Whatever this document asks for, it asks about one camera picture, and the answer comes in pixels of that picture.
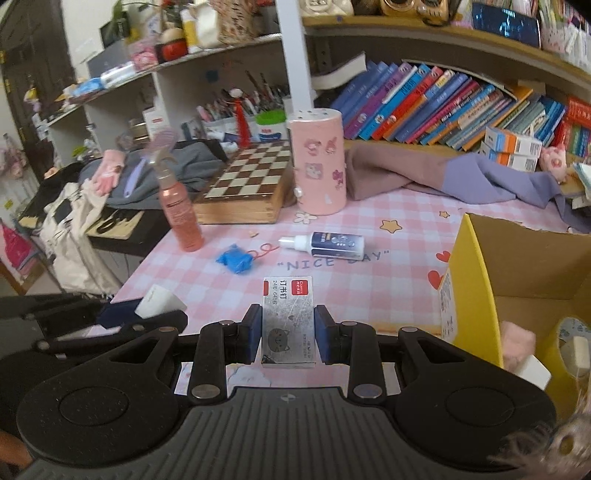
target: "pen holder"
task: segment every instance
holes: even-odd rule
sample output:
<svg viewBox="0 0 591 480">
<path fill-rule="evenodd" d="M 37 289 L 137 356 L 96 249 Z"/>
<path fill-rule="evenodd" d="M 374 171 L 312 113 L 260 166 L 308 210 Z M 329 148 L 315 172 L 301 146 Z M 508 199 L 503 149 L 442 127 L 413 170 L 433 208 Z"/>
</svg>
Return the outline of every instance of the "pen holder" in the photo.
<svg viewBox="0 0 591 480">
<path fill-rule="evenodd" d="M 331 215 L 347 202 L 345 145 L 339 111 L 313 108 L 289 117 L 295 196 L 311 215 Z"/>
</svg>

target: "white box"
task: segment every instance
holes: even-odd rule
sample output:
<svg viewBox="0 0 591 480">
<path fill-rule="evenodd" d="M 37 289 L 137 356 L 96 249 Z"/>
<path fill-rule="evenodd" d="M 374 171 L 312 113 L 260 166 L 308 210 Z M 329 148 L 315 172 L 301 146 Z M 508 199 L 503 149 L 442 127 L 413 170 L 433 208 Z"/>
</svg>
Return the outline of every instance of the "white box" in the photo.
<svg viewBox="0 0 591 480">
<path fill-rule="evenodd" d="M 148 108 L 147 110 L 144 110 L 143 115 L 150 140 L 152 140 L 154 135 L 159 131 L 170 128 L 170 121 L 163 109 L 156 107 Z"/>
<path fill-rule="evenodd" d="M 536 159 L 540 156 L 543 146 L 542 142 L 534 137 L 517 135 L 508 130 L 493 127 L 486 127 L 484 143 L 496 152 L 526 155 Z"/>
<path fill-rule="evenodd" d="M 480 155 L 484 155 L 493 162 L 500 163 L 506 167 L 511 167 L 514 170 L 519 171 L 535 171 L 535 167 L 538 164 L 537 157 L 530 157 L 528 155 L 514 155 L 510 153 L 502 153 L 493 150 L 490 145 L 482 142 L 480 144 Z"/>
</svg>

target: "pink checkered tablecloth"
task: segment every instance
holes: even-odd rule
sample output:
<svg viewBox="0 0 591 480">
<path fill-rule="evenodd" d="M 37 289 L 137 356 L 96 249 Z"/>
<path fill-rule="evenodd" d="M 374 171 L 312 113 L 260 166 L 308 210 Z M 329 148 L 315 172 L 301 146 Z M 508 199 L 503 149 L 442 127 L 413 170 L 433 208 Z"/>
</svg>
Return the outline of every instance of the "pink checkered tablecloth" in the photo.
<svg viewBox="0 0 591 480">
<path fill-rule="evenodd" d="M 533 229 L 564 232 L 554 204 L 545 209 L 519 200 L 490 205 L 467 205 L 458 200 L 401 189 L 361 202 L 349 202 L 335 215 L 316 218 L 283 209 L 275 225 L 207 225 L 206 245 L 194 253 L 179 250 L 172 232 L 164 237 L 114 301 L 142 297 L 158 284 L 187 305 L 185 333 L 222 319 L 240 321 L 249 305 L 262 302 L 262 279 L 268 276 L 309 275 L 314 303 L 324 304 L 337 322 L 358 320 L 392 333 L 392 324 L 439 325 L 437 272 L 446 270 L 462 215 L 478 213 L 523 223 Z M 284 235 L 313 231 L 363 235 L 362 262 L 312 258 L 305 252 L 264 248 L 278 246 Z M 261 256 L 250 272 L 235 275 L 215 259 L 230 245 L 255 250 Z M 229 368 L 229 387 L 346 385 L 348 367 L 302 370 L 262 369 L 259 363 Z"/>
</svg>

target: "pink plush toy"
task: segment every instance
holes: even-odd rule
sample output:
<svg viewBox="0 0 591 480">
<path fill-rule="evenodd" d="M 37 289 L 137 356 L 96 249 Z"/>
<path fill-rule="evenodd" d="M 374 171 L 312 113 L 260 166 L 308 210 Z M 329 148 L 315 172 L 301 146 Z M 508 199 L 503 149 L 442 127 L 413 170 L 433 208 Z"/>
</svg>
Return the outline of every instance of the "pink plush toy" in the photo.
<svg viewBox="0 0 591 480">
<path fill-rule="evenodd" d="M 566 180 L 566 148 L 563 144 L 556 147 L 542 148 L 540 166 L 548 171 L 558 183 Z"/>
<path fill-rule="evenodd" d="M 119 184 L 119 175 L 123 170 L 125 154 L 119 150 L 105 150 L 103 161 L 92 176 L 92 186 L 99 196 L 111 193 Z"/>
</svg>

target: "pink spray bottle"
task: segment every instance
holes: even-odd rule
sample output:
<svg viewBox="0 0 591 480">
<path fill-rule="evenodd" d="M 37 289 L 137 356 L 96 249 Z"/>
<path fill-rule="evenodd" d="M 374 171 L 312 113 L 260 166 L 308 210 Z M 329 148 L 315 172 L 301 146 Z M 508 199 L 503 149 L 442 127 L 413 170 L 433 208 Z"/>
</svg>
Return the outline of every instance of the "pink spray bottle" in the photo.
<svg viewBox="0 0 591 480">
<path fill-rule="evenodd" d="M 156 172 L 160 184 L 158 197 L 162 210 L 177 237 L 180 248 L 185 252 L 194 252 L 203 246 L 204 240 L 193 204 L 185 186 L 177 180 L 165 164 L 165 160 L 175 161 L 171 150 L 176 139 L 177 134 L 174 131 L 158 132 L 144 150 L 144 155 L 150 158 L 150 166 Z"/>
</svg>

